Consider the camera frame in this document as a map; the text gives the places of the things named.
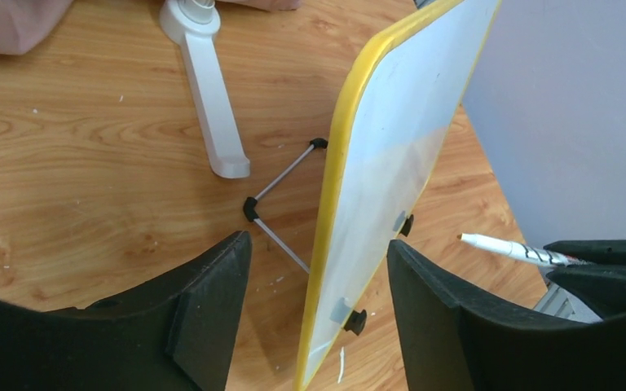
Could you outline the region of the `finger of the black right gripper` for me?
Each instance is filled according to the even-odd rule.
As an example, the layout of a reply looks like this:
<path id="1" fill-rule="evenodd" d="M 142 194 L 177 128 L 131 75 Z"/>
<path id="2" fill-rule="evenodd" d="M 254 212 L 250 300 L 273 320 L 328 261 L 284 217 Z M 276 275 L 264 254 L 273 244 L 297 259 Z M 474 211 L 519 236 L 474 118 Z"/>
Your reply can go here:
<path id="1" fill-rule="evenodd" d="M 547 277 L 594 312 L 596 324 L 626 324 L 626 267 L 559 266 Z"/>
<path id="2" fill-rule="evenodd" d="M 626 266 L 626 239 L 559 240 L 544 249 L 598 265 Z"/>

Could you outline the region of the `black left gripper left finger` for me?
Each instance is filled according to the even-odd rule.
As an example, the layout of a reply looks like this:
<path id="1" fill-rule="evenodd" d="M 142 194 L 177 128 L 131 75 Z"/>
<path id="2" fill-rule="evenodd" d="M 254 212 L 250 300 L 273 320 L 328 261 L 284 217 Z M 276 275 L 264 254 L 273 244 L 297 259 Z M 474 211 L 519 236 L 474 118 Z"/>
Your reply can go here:
<path id="1" fill-rule="evenodd" d="M 252 240 L 200 256 L 84 309 L 0 300 L 0 390 L 223 390 Z"/>

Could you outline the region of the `yellow framed whiteboard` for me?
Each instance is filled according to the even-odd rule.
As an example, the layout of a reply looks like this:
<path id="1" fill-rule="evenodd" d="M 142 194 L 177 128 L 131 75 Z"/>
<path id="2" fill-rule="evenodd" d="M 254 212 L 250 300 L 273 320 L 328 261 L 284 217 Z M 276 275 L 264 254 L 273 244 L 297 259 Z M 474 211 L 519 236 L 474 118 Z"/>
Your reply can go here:
<path id="1" fill-rule="evenodd" d="M 434 1 L 372 36 L 330 125 L 293 389 L 304 390 L 420 199 L 498 1 Z"/>

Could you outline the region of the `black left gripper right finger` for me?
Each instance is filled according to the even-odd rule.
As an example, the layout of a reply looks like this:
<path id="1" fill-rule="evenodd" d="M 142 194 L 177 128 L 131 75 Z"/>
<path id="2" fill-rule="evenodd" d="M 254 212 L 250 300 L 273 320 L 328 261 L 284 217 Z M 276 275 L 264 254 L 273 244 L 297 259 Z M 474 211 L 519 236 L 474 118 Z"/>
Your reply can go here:
<path id="1" fill-rule="evenodd" d="M 530 310 L 399 239 L 387 266 L 409 389 L 626 390 L 626 324 Z"/>

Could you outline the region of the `white whiteboard marker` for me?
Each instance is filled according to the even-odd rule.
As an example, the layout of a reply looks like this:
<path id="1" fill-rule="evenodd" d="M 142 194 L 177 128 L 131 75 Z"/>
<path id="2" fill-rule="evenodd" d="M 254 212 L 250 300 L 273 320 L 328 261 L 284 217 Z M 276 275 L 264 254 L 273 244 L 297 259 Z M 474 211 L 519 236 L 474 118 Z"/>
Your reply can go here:
<path id="1" fill-rule="evenodd" d="M 581 260 L 563 253 L 534 248 L 516 241 L 497 239 L 486 235 L 461 233 L 457 238 L 475 248 L 540 267 L 583 266 L 593 264 L 590 261 Z"/>

